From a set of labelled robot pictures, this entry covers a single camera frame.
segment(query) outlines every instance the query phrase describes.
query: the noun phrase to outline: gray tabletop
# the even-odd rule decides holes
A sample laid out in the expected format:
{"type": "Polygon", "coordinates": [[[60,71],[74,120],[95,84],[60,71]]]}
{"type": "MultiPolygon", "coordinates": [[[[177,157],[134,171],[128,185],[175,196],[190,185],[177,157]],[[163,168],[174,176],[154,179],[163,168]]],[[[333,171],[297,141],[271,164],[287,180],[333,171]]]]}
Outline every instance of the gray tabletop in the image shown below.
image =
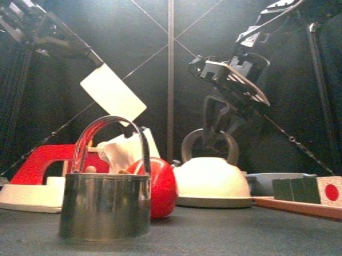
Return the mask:
{"type": "Polygon", "coordinates": [[[342,222],[257,206],[177,207],[149,234],[107,243],[63,240],[59,220],[0,209],[0,255],[342,255],[342,222]]]}

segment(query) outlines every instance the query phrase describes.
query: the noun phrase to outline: white kettle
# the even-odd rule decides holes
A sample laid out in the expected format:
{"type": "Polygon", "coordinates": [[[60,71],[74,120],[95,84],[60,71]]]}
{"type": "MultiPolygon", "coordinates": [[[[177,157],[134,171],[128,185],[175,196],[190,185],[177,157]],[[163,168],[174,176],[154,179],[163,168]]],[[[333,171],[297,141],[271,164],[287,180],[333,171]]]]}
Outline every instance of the white kettle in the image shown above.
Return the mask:
{"type": "Polygon", "coordinates": [[[243,172],[235,166],[238,162],[238,144],[230,134],[222,133],[230,152],[227,159],[219,157],[191,158],[195,140],[203,130],[195,130],[183,140],[182,158],[185,164],[174,168],[179,206],[210,208],[251,207],[249,182],[243,172]]]}

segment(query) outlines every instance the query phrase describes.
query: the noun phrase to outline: metal pail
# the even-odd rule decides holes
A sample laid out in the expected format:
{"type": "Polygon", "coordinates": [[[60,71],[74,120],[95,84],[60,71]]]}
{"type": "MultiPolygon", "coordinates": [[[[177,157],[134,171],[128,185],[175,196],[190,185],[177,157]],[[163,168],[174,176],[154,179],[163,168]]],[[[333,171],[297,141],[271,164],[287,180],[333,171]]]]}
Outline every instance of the metal pail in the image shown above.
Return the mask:
{"type": "Polygon", "coordinates": [[[150,228],[150,176],[72,173],[66,177],[63,238],[107,241],[150,228]]]}

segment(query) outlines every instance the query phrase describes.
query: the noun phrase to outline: stainless steel bucket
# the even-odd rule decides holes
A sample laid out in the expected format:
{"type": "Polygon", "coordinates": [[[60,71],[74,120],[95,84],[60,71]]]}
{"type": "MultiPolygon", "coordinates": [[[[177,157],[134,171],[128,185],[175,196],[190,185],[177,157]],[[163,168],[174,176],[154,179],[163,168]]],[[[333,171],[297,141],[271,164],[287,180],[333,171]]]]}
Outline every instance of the stainless steel bucket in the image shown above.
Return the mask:
{"type": "Polygon", "coordinates": [[[99,118],[76,143],[71,173],[66,175],[59,235],[84,241],[108,241],[149,232],[151,221],[150,151],[143,132],[122,117],[99,118]],[[107,124],[127,122],[139,133],[146,175],[80,173],[87,145],[107,124]]]}

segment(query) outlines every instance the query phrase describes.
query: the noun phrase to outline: kettle handle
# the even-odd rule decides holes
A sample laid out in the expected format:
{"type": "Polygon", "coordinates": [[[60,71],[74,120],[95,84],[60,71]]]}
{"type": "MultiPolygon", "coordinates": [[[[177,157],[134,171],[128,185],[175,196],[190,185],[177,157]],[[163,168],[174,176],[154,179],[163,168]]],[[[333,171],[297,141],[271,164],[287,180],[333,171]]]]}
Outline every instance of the kettle handle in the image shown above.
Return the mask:
{"type": "Polygon", "coordinates": [[[142,129],[135,125],[134,122],[128,121],[126,118],[119,116],[111,116],[111,115],[100,117],[84,129],[75,146],[71,173],[79,173],[83,170],[83,164],[86,160],[86,155],[88,152],[87,145],[90,144],[90,141],[92,140],[96,132],[108,124],[116,123],[116,122],[128,123],[134,127],[134,130],[138,132],[139,138],[141,138],[141,144],[142,144],[142,155],[143,155],[142,158],[145,163],[145,170],[149,175],[151,174],[149,142],[147,142],[145,133],[142,132],[142,129]]]}
{"type": "MultiPolygon", "coordinates": [[[[193,146],[195,144],[195,141],[198,138],[203,136],[203,128],[193,131],[185,138],[183,143],[182,143],[182,160],[183,163],[187,162],[193,158],[193,146]]],[[[227,163],[231,165],[238,164],[238,159],[239,159],[239,146],[227,132],[221,132],[221,136],[225,138],[227,144],[229,144],[229,156],[227,156],[227,163]]]]}

